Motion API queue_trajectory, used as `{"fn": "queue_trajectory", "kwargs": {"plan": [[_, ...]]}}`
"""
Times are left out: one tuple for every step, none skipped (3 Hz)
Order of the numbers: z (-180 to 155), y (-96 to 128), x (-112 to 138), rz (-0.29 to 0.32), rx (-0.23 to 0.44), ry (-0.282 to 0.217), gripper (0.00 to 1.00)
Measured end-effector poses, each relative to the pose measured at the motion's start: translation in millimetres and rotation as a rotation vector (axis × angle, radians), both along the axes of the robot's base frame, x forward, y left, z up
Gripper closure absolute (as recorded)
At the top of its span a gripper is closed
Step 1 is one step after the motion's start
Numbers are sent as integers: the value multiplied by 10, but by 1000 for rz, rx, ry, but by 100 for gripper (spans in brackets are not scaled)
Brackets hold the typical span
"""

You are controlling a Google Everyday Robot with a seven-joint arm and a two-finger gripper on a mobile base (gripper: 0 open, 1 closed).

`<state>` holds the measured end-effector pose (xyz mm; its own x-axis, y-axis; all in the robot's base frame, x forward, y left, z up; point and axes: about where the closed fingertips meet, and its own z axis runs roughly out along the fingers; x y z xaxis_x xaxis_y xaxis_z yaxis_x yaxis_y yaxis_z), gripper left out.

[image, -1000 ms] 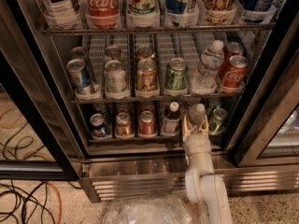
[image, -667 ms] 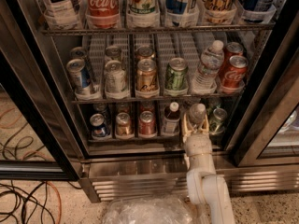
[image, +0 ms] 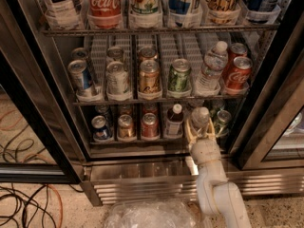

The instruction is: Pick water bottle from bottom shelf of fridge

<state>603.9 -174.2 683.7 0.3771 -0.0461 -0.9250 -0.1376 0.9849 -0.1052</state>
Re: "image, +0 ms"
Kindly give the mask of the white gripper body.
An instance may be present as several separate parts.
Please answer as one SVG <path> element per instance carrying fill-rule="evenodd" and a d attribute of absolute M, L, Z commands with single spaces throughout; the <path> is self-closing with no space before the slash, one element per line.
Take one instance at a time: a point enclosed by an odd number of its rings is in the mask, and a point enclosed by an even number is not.
<path fill-rule="evenodd" d="M 196 165 L 220 159 L 218 144 L 210 139 L 198 140 L 190 150 L 192 159 Z"/>

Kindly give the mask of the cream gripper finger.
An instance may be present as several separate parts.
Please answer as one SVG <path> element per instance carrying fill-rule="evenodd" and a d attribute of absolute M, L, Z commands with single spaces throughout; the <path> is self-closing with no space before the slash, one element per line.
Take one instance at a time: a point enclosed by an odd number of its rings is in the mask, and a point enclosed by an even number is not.
<path fill-rule="evenodd" d="M 184 132 L 189 144 L 195 144 L 197 142 L 198 136 L 192 129 L 189 119 L 186 119 L 184 122 Z"/>
<path fill-rule="evenodd" d="M 212 119 L 209 119 L 207 136 L 210 140 L 214 141 L 216 139 L 216 133 L 215 133 L 215 128 L 214 128 Z"/>

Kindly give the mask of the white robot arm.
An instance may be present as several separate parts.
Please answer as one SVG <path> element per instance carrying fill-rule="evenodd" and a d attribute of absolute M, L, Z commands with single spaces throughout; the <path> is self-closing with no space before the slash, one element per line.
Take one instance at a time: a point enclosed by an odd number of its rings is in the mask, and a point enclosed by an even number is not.
<path fill-rule="evenodd" d="M 252 228 L 243 197 L 238 187 L 228 181 L 221 162 L 219 146 L 211 133 L 199 139 L 193 134 L 190 119 L 184 122 L 184 132 L 194 165 L 200 210 L 204 215 L 223 215 L 227 228 Z"/>

